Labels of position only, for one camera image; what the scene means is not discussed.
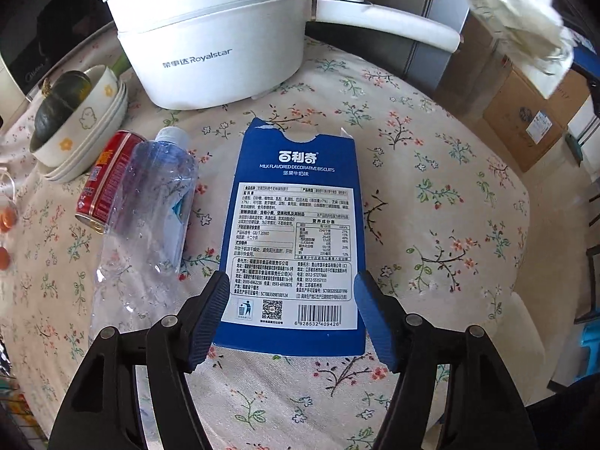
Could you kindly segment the blue biscuit box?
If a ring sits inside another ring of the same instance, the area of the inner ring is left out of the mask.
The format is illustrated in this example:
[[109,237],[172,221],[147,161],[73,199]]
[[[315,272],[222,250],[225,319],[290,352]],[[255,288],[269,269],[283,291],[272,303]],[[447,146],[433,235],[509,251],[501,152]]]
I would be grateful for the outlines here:
[[253,119],[225,222],[220,270],[230,298],[214,344],[287,357],[360,356],[366,330],[354,279],[365,265],[354,139],[296,141]]

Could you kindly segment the large white tissue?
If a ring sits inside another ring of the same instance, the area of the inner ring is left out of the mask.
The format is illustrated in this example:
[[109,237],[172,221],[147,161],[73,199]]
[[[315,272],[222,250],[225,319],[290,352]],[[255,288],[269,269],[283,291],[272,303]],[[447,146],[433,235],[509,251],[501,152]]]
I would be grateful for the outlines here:
[[572,32],[553,0],[469,0],[474,16],[543,98],[550,98],[574,61]]

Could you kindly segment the clear plastic water bottle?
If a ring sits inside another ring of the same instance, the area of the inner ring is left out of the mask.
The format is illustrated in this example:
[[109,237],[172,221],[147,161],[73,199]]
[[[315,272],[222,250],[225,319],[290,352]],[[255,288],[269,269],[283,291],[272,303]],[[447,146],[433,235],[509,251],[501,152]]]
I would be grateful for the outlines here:
[[116,191],[94,274],[90,337],[149,328],[177,311],[178,278],[198,179],[186,131],[136,145]]

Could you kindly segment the red drink can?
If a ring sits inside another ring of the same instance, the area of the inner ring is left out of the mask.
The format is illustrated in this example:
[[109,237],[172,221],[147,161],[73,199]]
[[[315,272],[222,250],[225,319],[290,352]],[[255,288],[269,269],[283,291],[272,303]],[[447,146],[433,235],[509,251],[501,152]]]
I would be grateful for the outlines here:
[[118,130],[90,169],[76,203],[75,218],[104,234],[116,191],[136,145],[146,141],[141,135]]

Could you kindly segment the small orange kumquat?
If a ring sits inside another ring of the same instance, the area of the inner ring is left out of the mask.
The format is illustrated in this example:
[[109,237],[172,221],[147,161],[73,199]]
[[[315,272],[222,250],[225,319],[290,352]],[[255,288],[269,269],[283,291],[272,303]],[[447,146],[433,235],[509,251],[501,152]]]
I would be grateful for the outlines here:
[[17,222],[17,213],[10,207],[3,207],[0,211],[0,231],[2,233],[9,232]]
[[0,247],[0,270],[7,270],[10,266],[11,258],[4,247]]

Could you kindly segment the stacked white plates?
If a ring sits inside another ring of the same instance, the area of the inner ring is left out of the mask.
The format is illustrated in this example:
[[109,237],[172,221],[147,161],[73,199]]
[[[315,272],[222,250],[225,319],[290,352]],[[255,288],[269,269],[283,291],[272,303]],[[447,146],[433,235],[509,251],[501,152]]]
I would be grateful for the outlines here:
[[119,81],[119,90],[114,103],[100,118],[97,127],[71,156],[60,166],[49,168],[37,163],[37,171],[44,179],[59,184],[68,183],[85,173],[97,160],[104,147],[123,124],[127,110],[128,91],[123,80]]

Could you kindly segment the white floral bowl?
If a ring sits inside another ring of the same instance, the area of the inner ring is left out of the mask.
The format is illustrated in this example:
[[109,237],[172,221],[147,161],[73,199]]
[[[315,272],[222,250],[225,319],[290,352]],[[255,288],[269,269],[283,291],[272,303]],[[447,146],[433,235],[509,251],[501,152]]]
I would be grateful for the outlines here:
[[60,166],[83,145],[116,99],[119,81],[112,69],[97,65],[87,69],[84,74],[93,84],[90,94],[46,142],[31,139],[31,153],[49,168]]

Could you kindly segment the cardboard box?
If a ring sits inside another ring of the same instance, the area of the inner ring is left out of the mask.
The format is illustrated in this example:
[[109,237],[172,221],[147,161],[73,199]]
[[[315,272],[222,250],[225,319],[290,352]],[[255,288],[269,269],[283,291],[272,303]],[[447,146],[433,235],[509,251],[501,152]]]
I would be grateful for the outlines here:
[[462,37],[436,99],[463,122],[485,125],[485,131],[502,144],[504,155],[525,173],[563,138],[567,125],[589,100],[587,80],[570,70],[546,99],[473,15],[467,16]]

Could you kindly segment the green pumpkin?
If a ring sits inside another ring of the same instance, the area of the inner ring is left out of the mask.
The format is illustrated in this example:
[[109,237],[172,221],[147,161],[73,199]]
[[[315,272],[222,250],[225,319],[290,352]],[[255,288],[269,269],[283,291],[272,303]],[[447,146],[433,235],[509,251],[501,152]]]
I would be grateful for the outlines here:
[[33,150],[45,144],[65,121],[75,112],[92,91],[90,78],[81,71],[63,73],[53,83],[44,81],[44,100],[34,117],[34,132],[31,138]]

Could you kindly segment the white electric cooking pot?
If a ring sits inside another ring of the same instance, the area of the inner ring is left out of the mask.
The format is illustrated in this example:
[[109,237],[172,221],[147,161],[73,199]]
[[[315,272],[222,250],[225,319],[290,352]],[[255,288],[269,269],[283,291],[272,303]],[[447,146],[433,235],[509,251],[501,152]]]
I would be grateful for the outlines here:
[[258,96],[295,74],[309,21],[396,35],[447,53],[451,27],[367,0],[100,0],[150,100],[208,109]]

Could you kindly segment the grey refrigerator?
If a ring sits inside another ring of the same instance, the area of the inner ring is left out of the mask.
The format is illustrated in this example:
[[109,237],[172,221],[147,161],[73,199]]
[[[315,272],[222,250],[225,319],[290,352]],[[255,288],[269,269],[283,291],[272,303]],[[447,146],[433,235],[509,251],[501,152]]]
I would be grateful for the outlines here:
[[[435,20],[459,32],[466,21],[467,0],[368,0]],[[443,77],[450,54],[402,37],[358,27],[309,23],[306,34],[357,55],[406,80],[432,96]]]

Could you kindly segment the black microwave oven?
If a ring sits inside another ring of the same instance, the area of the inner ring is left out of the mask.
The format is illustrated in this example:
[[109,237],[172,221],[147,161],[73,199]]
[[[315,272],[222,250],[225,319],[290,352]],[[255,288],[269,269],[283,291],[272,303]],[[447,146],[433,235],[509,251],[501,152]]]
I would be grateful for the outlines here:
[[25,95],[110,21],[100,0],[1,0],[1,58]]

